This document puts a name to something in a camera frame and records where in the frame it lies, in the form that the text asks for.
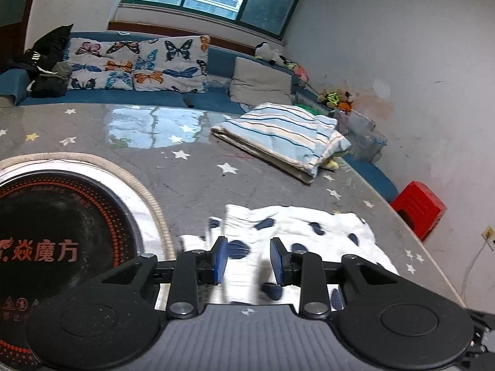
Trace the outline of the round induction cooktop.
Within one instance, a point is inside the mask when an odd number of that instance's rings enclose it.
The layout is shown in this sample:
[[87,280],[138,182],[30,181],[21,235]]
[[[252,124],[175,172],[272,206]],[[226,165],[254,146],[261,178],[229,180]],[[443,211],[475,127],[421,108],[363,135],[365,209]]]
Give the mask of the round induction cooktop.
[[124,262],[175,257],[157,200],[129,171],[80,152],[1,161],[1,368],[33,370],[33,308]]

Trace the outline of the orange green plush toy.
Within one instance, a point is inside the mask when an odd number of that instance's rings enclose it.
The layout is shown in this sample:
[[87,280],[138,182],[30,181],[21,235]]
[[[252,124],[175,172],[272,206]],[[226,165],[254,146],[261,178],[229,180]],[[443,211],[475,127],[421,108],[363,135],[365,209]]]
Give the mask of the orange green plush toy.
[[342,89],[335,91],[324,89],[317,97],[317,101],[330,109],[338,109],[339,111],[350,113],[352,111],[354,96],[349,91]]

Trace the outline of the black bag on sofa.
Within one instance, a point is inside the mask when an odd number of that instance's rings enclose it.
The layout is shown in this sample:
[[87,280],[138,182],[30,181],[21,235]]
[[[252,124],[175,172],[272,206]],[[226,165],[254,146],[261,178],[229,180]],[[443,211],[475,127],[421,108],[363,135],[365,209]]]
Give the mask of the black bag on sofa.
[[27,49],[15,68],[28,74],[27,93],[34,98],[57,98],[66,94],[72,67],[65,61],[73,25],[62,25]]

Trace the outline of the white navy polka dot garment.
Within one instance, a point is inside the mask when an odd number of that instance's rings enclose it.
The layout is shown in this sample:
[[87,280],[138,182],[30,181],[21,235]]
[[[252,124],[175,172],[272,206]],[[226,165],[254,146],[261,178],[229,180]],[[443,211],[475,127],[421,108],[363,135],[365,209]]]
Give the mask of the white navy polka dot garment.
[[377,246],[368,223],[354,213],[331,215],[294,206],[248,209],[229,204],[223,218],[209,218],[204,235],[181,235],[179,241],[184,251],[209,250],[220,236],[228,241],[228,260],[222,284],[207,288],[203,295],[207,303],[298,306],[299,287],[276,283],[270,262],[273,238],[296,254],[312,252],[329,262],[352,254],[396,271]]

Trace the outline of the blue sofa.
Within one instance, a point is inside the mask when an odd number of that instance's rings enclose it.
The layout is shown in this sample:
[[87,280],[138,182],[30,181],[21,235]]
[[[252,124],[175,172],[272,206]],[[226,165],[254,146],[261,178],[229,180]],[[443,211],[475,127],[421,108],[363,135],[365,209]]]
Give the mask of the blue sofa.
[[[254,100],[234,91],[243,64],[274,77]],[[135,36],[45,34],[12,62],[1,62],[1,94],[20,103],[161,105],[243,114],[265,102],[291,105],[302,95],[300,78],[256,54],[216,47],[207,35]]]

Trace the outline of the folded striped cloth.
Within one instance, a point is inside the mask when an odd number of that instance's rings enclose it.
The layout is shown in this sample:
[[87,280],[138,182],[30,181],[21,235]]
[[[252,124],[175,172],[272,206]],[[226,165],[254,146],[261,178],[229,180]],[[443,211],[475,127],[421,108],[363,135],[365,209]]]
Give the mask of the folded striped cloth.
[[296,105],[264,103],[211,128],[211,135],[311,184],[327,160],[351,143],[337,120],[315,116]]

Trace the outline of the red plastic stool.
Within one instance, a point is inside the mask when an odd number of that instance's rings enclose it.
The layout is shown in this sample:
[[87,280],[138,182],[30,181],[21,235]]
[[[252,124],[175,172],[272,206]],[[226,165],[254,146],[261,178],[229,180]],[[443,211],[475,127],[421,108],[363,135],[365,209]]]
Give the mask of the red plastic stool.
[[444,203],[418,181],[409,183],[391,206],[421,241],[428,238],[447,210]]

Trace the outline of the black white plush toy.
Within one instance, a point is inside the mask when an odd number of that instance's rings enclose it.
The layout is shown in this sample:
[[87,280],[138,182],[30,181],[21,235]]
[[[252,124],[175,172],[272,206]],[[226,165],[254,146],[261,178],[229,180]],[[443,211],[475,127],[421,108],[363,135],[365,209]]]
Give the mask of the black white plush toy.
[[290,62],[278,50],[272,49],[268,42],[262,42],[256,46],[255,58],[278,66],[286,66]]

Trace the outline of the grey cushion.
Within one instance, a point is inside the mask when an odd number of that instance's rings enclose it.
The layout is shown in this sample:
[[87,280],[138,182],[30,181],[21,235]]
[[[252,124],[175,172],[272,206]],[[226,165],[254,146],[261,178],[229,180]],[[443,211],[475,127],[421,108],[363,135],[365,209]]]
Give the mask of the grey cushion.
[[237,57],[229,97],[236,103],[251,106],[264,103],[292,105],[291,85],[290,75]]

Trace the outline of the clear plastic box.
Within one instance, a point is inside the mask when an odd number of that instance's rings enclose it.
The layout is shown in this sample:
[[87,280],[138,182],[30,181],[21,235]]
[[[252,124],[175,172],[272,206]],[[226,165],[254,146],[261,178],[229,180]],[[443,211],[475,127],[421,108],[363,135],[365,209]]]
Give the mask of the clear plastic box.
[[388,145],[388,140],[373,120],[357,111],[337,111],[335,118],[339,133],[351,143],[347,152],[352,157],[368,163],[380,157],[380,151]]

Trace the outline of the butterfly print pillow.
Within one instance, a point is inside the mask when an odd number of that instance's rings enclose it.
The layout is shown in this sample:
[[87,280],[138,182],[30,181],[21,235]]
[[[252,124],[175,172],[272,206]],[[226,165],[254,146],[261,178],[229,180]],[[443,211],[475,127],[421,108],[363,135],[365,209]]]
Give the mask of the butterfly print pillow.
[[208,35],[114,42],[72,38],[65,61],[75,91],[207,91]]

